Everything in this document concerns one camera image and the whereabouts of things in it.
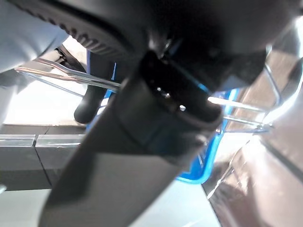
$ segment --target metal wire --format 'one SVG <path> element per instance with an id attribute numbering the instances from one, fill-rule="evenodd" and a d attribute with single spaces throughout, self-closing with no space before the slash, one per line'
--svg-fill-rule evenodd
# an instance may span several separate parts
<path id="1" fill-rule="evenodd" d="M 76 93 L 76 92 L 73 92 L 73 91 L 71 91 L 71 90 L 69 90 L 69 89 L 66 89 L 66 88 L 61 87 L 61 86 L 59 86 L 59 85 L 57 85 L 57 84 L 54 84 L 54 83 L 52 83 L 52 82 L 49 82 L 49 81 L 47 81 L 47 80 L 45 80 L 45 79 L 42 79 L 42 78 L 40 78 L 40 77 L 38 77 L 38 76 L 36 76 L 36 75 L 34 75 L 34 74 L 31 74 L 31 73 L 28 73 L 28 72 L 22 72 L 21 74 L 23 74 L 23 75 L 25 75 L 25 76 L 28 76 L 28 77 L 31 77 L 31 78 L 33 78 L 33 79 L 35 79 L 35 80 L 37 80 L 37 81 L 40 81 L 40 82 L 42 82 L 42 83 L 44 83 L 44 84 L 47 84 L 47 85 L 50 85 L 50 86 L 55 87 L 55 88 L 57 88 L 57 89 L 60 89 L 60 90 L 62 90 L 62 91 L 68 92 L 68 93 L 70 93 L 70 94 L 72 94 L 72 95 L 75 95 L 75 96 L 78 96 L 78 97 L 83 98 L 83 95 L 80 95 L 80 94 L 78 94 L 78 93 Z"/>
<path id="2" fill-rule="evenodd" d="M 49 60 L 45 60 L 45 59 L 36 59 L 36 62 L 43 64 L 43 65 L 47 65 L 50 66 L 52 68 L 58 69 L 59 71 L 65 73 L 65 75 L 59 75 L 59 74 L 55 74 L 55 73 L 50 73 L 50 72 L 45 72 L 45 71 L 40 71 L 40 70 L 35 70 L 35 69 L 29 69 L 29 68 L 25 68 L 25 67 L 17 67 L 15 68 L 15 70 L 19 73 L 22 73 L 23 75 L 29 76 L 31 78 L 34 78 L 42 83 L 48 84 L 52 87 L 58 88 L 60 90 L 66 91 L 70 94 L 79 96 L 79 97 L 83 97 L 82 95 L 70 91 L 64 87 L 61 87 L 59 85 L 56 85 L 52 82 L 49 82 L 47 80 L 44 80 L 43 78 L 41 78 L 41 76 L 45 76 L 45 77 L 50 77 L 50 78 L 55 78 L 55 79 L 60 79 L 60 80 L 67 80 L 67 81 L 74 81 L 74 82 L 79 82 L 79 83 L 83 83 L 83 84 L 87 84 L 87 85 L 93 85 L 93 86 L 97 86 L 97 87 L 103 87 L 106 89 L 110 89 L 112 91 L 117 91 L 120 88 L 120 84 L 119 83 L 115 83 L 113 81 L 109 81 L 106 79 L 100 79 L 97 77 L 94 77 L 90 74 L 87 73 L 83 73 L 83 72 L 78 72 L 75 70 L 71 70 L 65 66 L 62 66 L 56 62 L 53 61 L 49 61 Z M 218 104 L 218 105 L 224 105 L 224 106 L 232 106 L 234 108 L 241 108 L 241 109 L 246 109 L 249 111 L 254 111 L 254 112 L 259 112 L 264 114 L 264 116 L 267 116 L 271 111 L 275 110 L 277 108 L 277 106 L 281 106 L 283 103 L 282 100 L 282 96 L 281 93 L 276 85 L 276 82 L 272 76 L 272 72 L 270 67 L 266 64 L 264 66 L 264 70 L 266 72 L 266 76 L 267 79 L 274 91 L 275 97 L 276 97 L 276 103 L 275 106 L 270 108 L 270 109 L 266 109 L 266 108 L 260 108 L 257 106 L 253 106 L 253 105 L 248 105 L 248 104 L 243 104 L 240 102 L 236 102 L 236 101 L 231 101 L 231 100 L 226 100 L 226 99 L 222 99 L 222 98 L 217 98 L 217 97 L 209 97 L 208 100 L 214 104 Z M 233 121 L 233 122 L 238 122 L 238 123 L 242 123 L 242 124 L 246 124 L 246 125 L 250 125 L 253 126 L 252 129 L 247 129 L 247 130 L 227 130 L 227 131 L 223 131 L 223 132 L 228 132 L 228 133 L 263 133 L 263 132 L 268 132 L 271 128 L 272 125 L 270 124 L 266 124 L 264 122 L 258 122 L 258 121 L 252 121 L 249 119 L 242 119 L 236 116 L 231 116 L 231 115 L 225 115 L 223 117 L 225 120 L 228 121 Z"/>
<path id="3" fill-rule="evenodd" d="M 270 85 L 271 85 L 271 87 L 272 87 L 272 89 L 274 91 L 274 94 L 276 96 L 276 103 L 275 103 L 275 105 L 281 105 L 281 103 L 283 101 L 282 100 L 282 96 L 281 96 L 279 88 L 278 88 L 278 86 L 277 86 L 277 84 L 276 84 L 276 82 L 275 82 L 275 80 L 274 80 L 274 78 L 272 76 L 271 69 L 270 69 L 270 67 L 267 64 L 265 64 L 264 69 L 265 69 L 268 81 L 269 81 L 269 83 L 270 83 Z"/>
<path id="4" fill-rule="evenodd" d="M 265 110 L 265 109 L 262 109 L 262 108 L 259 108 L 256 106 L 247 105 L 247 104 L 243 104 L 243 103 L 239 103 L 239 102 L 235 102 L 235 101 L 231 101 L 231 100 L 227 100 L 227 99 L 223 99 L 223 98 L 217 98 L 217 97 L 209 97 L 208 101 L 210 101 L 211 103 L 214 103 L 214 104 L 218 104 L 218 105 L 229 105 L 232 107 L 252 110 L 252 111 L 256 111 L 256 112 L 267 112 L 268 111 L 268 110 Z"/>

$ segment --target metal bar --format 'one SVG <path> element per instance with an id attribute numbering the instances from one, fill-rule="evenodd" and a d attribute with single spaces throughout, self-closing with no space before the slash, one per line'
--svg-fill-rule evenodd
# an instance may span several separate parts
<path id="1" fill-rule="evenodd" d="M 44 83 L 44 84 L 50 85 L 50 86 L 55 87 L 55 88 L 57 88 L 57 89 L 60 89 L 60 90 L 62 90 L 62 91 L 68 92 L 68 93 L 70 93 L 70 94 L 72 94 L 72 95 L 75 95 L 75 96 L 78 96 L 78 97 L 83 98 L 83 95 L 80 95 L 80 94 L 78 94 L 77 92 L 73 92 L 73 91 L 71 91 L 71 90 L 69 90 L 69 89 L 66 89 L 66 88 L 61 87 L 61 86 L 59 86 L 59 85 L 57 85 L 57 84 L 54 84 L 54 83 L 52 83 L 52 82 L 49 82 L 49 81 L 47 81 L 47 80 L 45 80 L 45 79 L 42 79 L 42 78 L 40 78 L 40 77 L 38 77 L 38 76 L 36 76 L 36 75 L 34 75 L 34 74 L 31 74 L 31 73 L 28 73 L 28 72 L 22 72 L 22 74 L 23 74 L 23 75 L 26 75 L 26 76 L 29 76 L 29 77 L 31 77 L 31 78 L 33 78 L 33 79 L 35 79 L 35 80 L 37 80 L 37 81 L 40 81 L 40 82 L 42 82 L 42 83 Z"/>
<path id="2" fill-rule="evenodd" d="M 63 75 L 59 75 L 59 74 L 54 74 L 54 73 L 45 72 L 45 71 L 41 71 L 41 70 L 29 69 L 29 68 L 25 68 L 25 67 L 17 67 L 17 68 L 15 68 L 15 70 L 19 73 L 30 73 L 30 74 L 34 74 L 34 75 L 38 75 L 38 76 L 50 77 L 50 78 L 61 79 L 61 80 L 66 80 L 66 81 L 80 82 L 80 83 L 87 84 L 87 85 L 103 87 L 106 89 L 110 89 L 114 92 L 116 92 L 120 88 L 120 84 L 114 83 L 114 82 L 111 82 L 110 84 L 109 83 L 104 84 L 103 82 L 100 82 L 100 81 L 95 82 L 95 81 L 91 81 L 89 79 L 81 79 L 81 78 L 78 78 L 77 76 L 63 76 Z"/>
<path id="3" fill-rule="evenodd" d="M 268 110 L 256 107 L 256 106 L 252 106 L 252 105 L 247 105 L 247 104 L 243 104 L 243 103 L 239 103 L 239 102 L 235 102 L 235 101 L 231 101 L 231 100 L 227 100 L 227 99 L 223 99 L 223 98 L 217 98 L 217 97 L 209 97 L 208 101 L 214 103 L 214 104 L 218 104 L 218 105 L 229 105 L 229 106 L 233 106 L 236 108 L 242 108 L 242 109 L 247 109 L 247 110 L 252 110 L 252 111 L 257 111 L 257 112 L 267 112 Z"/>
<path id="4" fill-rule="evenodd" d="M 281 105 L 281 103 L 283 101 L 282 100 L 282 96 L 281 96 L 279 88 L 278 88 L 278 86 L 277 86 L 277 84 L 276 84 L 276 82 L 275 82 L 275 80 L 274 80 L 274 78 L 272 76 L 271 69 L 270 69 L 270 67 L 267 64 L 265 64 L 264 69 L 265 69 L 265 72 L 266 72 L 266 75 L 267 75 L 267 79 L 268 79 L 271 87 L 273 88 L 274 94 L 276 96 L 276 103 L 275 103 L 275 105 Z"/>
<path id="5" fill-rule="evenodd" d="M 226 130 L 224 133 L 265 133 L 269 132 L 268 129 L 243 129 L 243 130 Z"/>
<path id="6" fill-rule="evenodd" d="M 262 127 L 262 128 L 271 127 L 270 125 L 264 124 L 262 122 L 256 122 L 256 121 L 250 121 L 250 120 L 247 120 L 247 119 L 236 118 L 236 117 L 233 117 L 233 116 L 230 116 L 230 115 L 225 115 L 223 118 L 228 120 L 228 121 L 239 122 L 239 123 L 258 126 L 258 127 Z"/>
<path id="7" fill-rule="evenodd" d="M 55 69 L 58 69 L 58 70 L 66 73 L 67 75 L 69 75 L 71 77 L 93 80 L 95 82 L 100 82 L 102 84 L 112 85 L 112 86 L 116 86 L 116 87 L 120 86 L 119 83 L 116 83 L 116 82 L 113 82 L 113 81 L 110 81 L 110 80 L 106 80 L 106 79 L 101 79 L 99 77 L 92 76 L 88 73 L 79 72 L 79 71 L 76 71 L 76 70 L 71 70 L 71 69 L 69 69 L 69 68 L 67 68 L 67 67 L 65 67 L 65 66 L 63 66 L 63 65 L 61 65 L 57 62 L 54 62 L 54 61 L 49 61 L 49 60 L 41 59 L 41 58 L 35 59 L 34 61 L 36 61 L 40 64 L 43 64 L 43 65 L 47 65 L 47 66 L 53 67 Z"/>

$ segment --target reflective surface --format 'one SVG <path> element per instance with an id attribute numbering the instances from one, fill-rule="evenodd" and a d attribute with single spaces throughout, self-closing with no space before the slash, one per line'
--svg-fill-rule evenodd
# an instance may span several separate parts
<path id="1" fill-rule="evenodd" d="M 290 35 L 279 40 L 279 50 L 274 47 L 269 60 L 281 99 L 288 100 L 263 119 L 264 123 L 274 120 L 273 130 L 254 136 L 234 156 L 231 152 L 218 160 L 211 179 L 203 185 L 223 227 L 302 226 L 303 90 L 302 61 L 298 61 L 302 27 L 300 19 Z M 244 101 L 268 94 L 261 80 L 255 86 L 258 89 L 248 91 Z M 274 105 L 274 96 L 260 100 Z"/>

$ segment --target metal screw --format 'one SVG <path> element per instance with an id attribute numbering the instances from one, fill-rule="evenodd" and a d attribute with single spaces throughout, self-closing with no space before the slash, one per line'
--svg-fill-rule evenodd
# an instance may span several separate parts
<path id="1" fill-rule="evenodd" d="M 180 105 L 179 108 L 180 108 L 181 111 L 185 111 L 186 110 L 186 107 L 183 106 L 183 105 Z"/>

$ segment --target grey panel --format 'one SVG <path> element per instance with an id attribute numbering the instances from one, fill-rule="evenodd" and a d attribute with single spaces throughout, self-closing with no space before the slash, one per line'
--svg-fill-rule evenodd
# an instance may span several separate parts
<path id="1" fill-rule="evenodd" d="M 51 184 L 54 185 L 61 175 L 62 169 L 68 163 L 76 147 L 59 147 L 59 148 L 36 148 L 40 160 L 45 168 L 45 172 L 50 180 Z"/>
<path id="2" fill-rule="evenodd" d="M 3 125 L 0 134 L 83 134 L 84 127 L 81 126 L 34 126 L 34 125 Z"/>
<path id="3" fill-rule="evenodd" d="M 8 191 L 49 189 L 35 148 L 0 148 L 0 182 Z"/>

